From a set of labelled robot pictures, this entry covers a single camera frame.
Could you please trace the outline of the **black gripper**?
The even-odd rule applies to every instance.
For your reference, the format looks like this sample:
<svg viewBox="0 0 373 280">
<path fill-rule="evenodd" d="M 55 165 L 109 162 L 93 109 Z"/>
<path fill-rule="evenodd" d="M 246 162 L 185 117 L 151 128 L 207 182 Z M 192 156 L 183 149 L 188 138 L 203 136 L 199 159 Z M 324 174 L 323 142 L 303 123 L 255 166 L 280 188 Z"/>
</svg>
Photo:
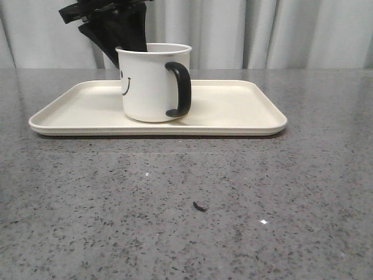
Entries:
<svg viewBox="0 0 373 280">
<path fill-rule="evenodd" d="M 117 23 L 106 17 L 87 20 L 78 27 L 119 68 L 117 47 L 123 50 L 146 52 L 144 0 L 91 0 L 76 1 L 59 10 L 63 21 L 70 22 L 89 17 L 91 14 L 116 8 L 119 10 L 119 38 Z"/>
</svg>

